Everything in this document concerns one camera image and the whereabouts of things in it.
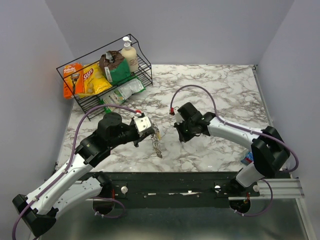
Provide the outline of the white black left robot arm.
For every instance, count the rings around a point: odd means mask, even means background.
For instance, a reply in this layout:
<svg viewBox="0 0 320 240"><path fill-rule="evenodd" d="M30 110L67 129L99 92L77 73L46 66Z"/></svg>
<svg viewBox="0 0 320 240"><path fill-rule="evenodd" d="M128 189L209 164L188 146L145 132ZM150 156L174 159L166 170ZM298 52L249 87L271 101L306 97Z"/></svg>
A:
<svg viewBox="0 0 320 240"><path fill-rule="evenodd" d="M72 147L65 165L34 191L13 198L19 217L13 225L12 239L16 239L20 220L38 238L51 229L58 216L72 205L92 197L107 197L111 191L110 182L98 176L86 180L80 191L76 191L73 185L109 157L112 149L130 142L138 147L139 142L154 133L152 121L144 113L137 113L129 124L123 123L122 116L116 112L105 114L97 129L78 146Z"/></svg>

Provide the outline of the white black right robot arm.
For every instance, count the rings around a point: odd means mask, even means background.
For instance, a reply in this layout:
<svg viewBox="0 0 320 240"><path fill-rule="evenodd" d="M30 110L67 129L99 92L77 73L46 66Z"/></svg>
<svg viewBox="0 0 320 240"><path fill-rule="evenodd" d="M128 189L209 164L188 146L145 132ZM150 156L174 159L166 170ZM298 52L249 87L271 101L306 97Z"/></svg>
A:
<svg viewBox="0 0 320 240"><path fill-rule="evenodd" d="M231 180L230 191L236 196L243 195L250 185L262 178L275 177L291 155L274 127L261 130L229 123L213 112L201 114L190 102L176 111L171 108L170 113L175 116L174 127L180 142L186 143L194 137L206 135L226 139L252 152L253 162Z"/></svg>

